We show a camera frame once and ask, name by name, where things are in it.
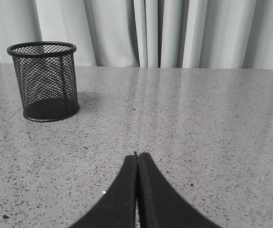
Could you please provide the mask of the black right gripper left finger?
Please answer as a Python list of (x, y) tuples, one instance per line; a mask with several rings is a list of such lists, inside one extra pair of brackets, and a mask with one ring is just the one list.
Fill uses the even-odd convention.
[(107, 192), (73, 228), (134, 228), (136, 215), (137, 157), (126, 156)]

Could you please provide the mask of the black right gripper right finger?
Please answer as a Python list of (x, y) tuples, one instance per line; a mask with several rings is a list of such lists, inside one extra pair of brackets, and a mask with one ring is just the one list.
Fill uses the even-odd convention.
[(137, 201), (142, 228), (218, 228), (167, 182), (149, 153), (138, 157)]

